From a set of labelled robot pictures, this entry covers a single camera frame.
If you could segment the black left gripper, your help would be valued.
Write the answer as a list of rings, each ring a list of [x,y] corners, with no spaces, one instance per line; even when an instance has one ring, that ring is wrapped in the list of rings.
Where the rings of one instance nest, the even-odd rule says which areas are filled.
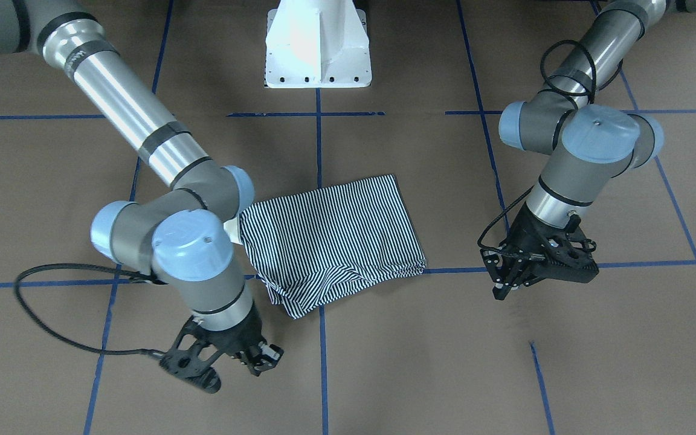
[[[544,279],[589,283],[596,278],[599,267],[592,253],[597,244],[585,236],[581,221],[571,214],[563,228],[556,228],[523,205],[505,240],[498,246],[480,244],[494,299],[503,301],[512,290]]]

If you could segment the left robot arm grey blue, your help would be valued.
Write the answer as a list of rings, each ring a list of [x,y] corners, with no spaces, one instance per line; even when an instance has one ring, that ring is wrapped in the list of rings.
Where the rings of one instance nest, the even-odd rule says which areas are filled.
[[[518,212],[505,240],[496,246],[478,240],[495,299],[544,279],[588,283],[597,276],[597,244],[582,230],[582,218],[608,181],[657,156],[665,133],[652,117],[598,105],[596,97],[668,8],[668,1],[608,3],[582,39],[547,50],[572,48],[552,72],[540,60],[544,86],[536,96],[503,111],[501,141],[549,160],[533,187],[511,203]]]

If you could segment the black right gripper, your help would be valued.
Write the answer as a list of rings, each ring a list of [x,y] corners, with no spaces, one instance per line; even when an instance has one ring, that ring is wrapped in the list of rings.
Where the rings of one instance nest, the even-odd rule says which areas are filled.
[[[262,318],[255,303],[252,303],[246,317],[234,327],[210,331],[196,326],[194,335],[212,344],[220,352],[248,363],[248,370],[254,376],[274,369],[284,355],[281,347],[268,344],[263,337]]]

